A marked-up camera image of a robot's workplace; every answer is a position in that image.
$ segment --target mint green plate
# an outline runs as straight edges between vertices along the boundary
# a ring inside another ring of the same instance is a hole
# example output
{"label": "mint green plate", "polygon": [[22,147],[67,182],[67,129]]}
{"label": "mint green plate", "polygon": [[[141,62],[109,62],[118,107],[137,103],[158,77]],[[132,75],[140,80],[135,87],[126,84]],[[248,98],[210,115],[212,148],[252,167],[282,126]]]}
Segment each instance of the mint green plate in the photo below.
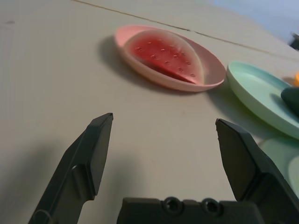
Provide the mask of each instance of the mint green plate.
{"label": "mint green plate", "polygon": [[263,142],[260,148],[274,162],[299,198],[299,141],[274,138]]}
{"label": "mint green plate", "polygon": [[258,117],[280,131],[299,139],[299,118],[280,97],[290,85],[258,67],[231,62],[228,82],[235,95]]}

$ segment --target watermelon slice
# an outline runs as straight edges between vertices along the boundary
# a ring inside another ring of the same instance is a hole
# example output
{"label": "watermelon slice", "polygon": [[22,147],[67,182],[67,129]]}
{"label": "watermelon slice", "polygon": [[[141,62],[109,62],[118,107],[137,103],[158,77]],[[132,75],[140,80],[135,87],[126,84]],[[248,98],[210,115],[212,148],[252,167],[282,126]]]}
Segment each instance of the watermelon slice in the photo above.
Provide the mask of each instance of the watermelon slice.
{"label": "watermelon slice", "polygon": [[180,36],[164,30],[147,30],[133,36],[125,46],[138,61],[172,78],[197,84],[201,81],[201,61]]}

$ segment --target white table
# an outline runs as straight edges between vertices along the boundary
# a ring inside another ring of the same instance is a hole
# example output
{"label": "white table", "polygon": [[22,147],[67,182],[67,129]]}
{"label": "white table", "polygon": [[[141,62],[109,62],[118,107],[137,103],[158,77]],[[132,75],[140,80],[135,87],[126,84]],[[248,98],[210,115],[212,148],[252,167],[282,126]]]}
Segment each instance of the white table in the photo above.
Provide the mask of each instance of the white table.
{"label": "white table", "polygon": [[186,94],[148,83],[118,57],[112,35],[126,24],[166,28],[207,47],[225,66],[245,61],[278,77],[292,77],[298,62],[74,1],[27,4],[11,7],[17,19],[0,21],[1,223],[29,220],[67,147],[107,112],[114,122],[106,167],[79,224],[116,223],[125,196],[234,200],[216,118],[243,126],[257,142],[280,133],[226,85]]}
{"label": "white table", "polygon": [[248,17],[215,7],[208,0],[77,0],[145,20],[220,39],[250,49],[299,60],[299,54]]}

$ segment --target plate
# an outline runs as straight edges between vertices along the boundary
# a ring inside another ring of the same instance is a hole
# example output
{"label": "plate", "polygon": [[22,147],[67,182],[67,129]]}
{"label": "plate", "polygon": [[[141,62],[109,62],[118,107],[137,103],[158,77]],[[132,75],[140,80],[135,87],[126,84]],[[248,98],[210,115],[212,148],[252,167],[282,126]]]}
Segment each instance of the plate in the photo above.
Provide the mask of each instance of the plate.
{"label": "plate", "polygon": [[274,138],[263,142],[260,148],[275,163],[299,198],[299,142],[295,139]]}
{"label": "plate", "polygon": [[280,97],[290,85],[267,71],[242,62],[231,62],[228,82],[235,95],[258,117],[299,139],[299,118]]}
{"label": "plate", "polygon": [[132,59],[132,57],[128,53],[126,53],[124,49],[126,42],[142,31],[153,29],[162,30],[150,26],[128,25],[117,29],[114,35],[115,43],[120,51],[122,58],[140,75],[156,84],[181,91],[206,91],[223,83],[226,77],[226,70],[219,59],[203,46],[177,33],[175,34],[187,41],[199,56],[203,67],[203,84],[192,84],[168,77],[147,67],[141,62]]}

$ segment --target yellow object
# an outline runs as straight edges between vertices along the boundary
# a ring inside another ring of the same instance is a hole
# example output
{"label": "yellow object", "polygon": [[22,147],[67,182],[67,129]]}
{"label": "yellow object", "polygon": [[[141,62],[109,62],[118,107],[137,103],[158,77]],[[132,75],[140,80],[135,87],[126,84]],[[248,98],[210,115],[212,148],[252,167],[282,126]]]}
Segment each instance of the yellow object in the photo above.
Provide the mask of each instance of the yellow object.
{"label": "yellow object", "polygon": [[299,73],[297,73],[296,76],[295,76],[294,85],[299,87]]}

